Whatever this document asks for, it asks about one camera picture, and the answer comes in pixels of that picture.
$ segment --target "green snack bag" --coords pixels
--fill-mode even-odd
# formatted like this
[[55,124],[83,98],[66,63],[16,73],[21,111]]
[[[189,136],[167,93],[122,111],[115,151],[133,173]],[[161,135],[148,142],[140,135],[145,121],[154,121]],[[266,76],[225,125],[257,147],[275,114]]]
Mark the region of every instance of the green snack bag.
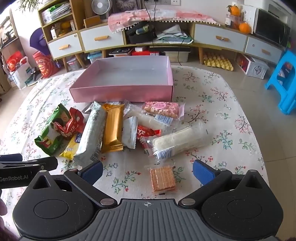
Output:
[[59,104],[54,110],[52,115],[47,119],[46,125],[41,132],[41,135],[35,139],[35,143],[39,146],[47,155],[53,155],[55,150],[60,146],[63,136],[58,131],[57,123],[61,126],[71,119],[69,111]]

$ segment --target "picture frame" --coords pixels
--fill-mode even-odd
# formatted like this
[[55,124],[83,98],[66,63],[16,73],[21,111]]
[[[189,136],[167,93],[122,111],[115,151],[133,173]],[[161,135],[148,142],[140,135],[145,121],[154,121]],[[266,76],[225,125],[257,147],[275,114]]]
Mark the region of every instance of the picture frame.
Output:
[[113,12],[142,9],[142,0],[112,0]]

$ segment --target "blue stool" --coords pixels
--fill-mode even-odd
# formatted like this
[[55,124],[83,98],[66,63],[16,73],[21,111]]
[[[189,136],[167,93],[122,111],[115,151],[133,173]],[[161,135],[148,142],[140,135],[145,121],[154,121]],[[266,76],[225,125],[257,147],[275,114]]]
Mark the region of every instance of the blue stool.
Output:
[[296,106],[296,76],[295,71],[291,72],[288,78],[284,79],[283,85],[280,85],[277,77],[282,66],[289,62],[296,67],[296,56],[291,52],[287,51],[279,61],[274,72],[272,73],[269,81],[265,84],[265,88],[268,89],[270,85],[273,85],[281,95],[281,101],[278,104],[278,108],[285,114],[290,114],[291,110]]

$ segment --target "drawer handle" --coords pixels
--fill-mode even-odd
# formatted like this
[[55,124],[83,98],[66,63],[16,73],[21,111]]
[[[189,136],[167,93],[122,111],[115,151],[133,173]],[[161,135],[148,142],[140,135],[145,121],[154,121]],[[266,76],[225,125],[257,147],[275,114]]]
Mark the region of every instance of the drawer handle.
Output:
[[216,35],[216,39],[222,40],[222,41],[225,41],[225,42],[229,42],[228,38],[220,37],[220,36],[217,36],[217,35]]
[[66,49],[66,48],[68,48],[68,47],[70,47],[70,45],[69,45],[69,44],[66,44],[66,45],[63,45],[62,47],[59,47],[59,50]]
[[268,51],[265,50],[265,49],[262,49],[262,53],[267,54],[267,55],[270,55],[270,52],[268,52]]
[[109,35],[101,36],[101,37],[96,37],[96,38],[94,38],[94,40],[95,40],[95,41],[100,41],[100,40],[105,40],[105,39],[107,39],[107,38],[109,38]]

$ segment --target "plastic storage box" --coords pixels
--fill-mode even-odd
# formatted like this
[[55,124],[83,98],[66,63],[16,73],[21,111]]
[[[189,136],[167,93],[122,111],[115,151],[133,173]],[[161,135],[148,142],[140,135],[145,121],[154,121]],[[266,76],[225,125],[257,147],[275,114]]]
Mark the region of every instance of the plastic storage box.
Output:
[[238,53],[236,62],[247,76],[263,79],[268,65],[260,59]]
[[71,70],[79,70],[81,68],[80,63],[78,62],[77,58],[72,58],[69,61],[67,61],[67,64],[69,64]]
[[170,102],[173,74],[167,56],[127,56],[96,60],[70,87],[78,102]]
[[87,59],[89,59],[91,63],[95,62],[97,59],[100,59],[100,58],[102,58],[101,51],[89,53],[87,56]]
[[178,53],[179,53],[179,62],[186,63],[188,61],[189,52],[184,51],[164,51],[165,55],[170,58],[171,63],[178,62]]

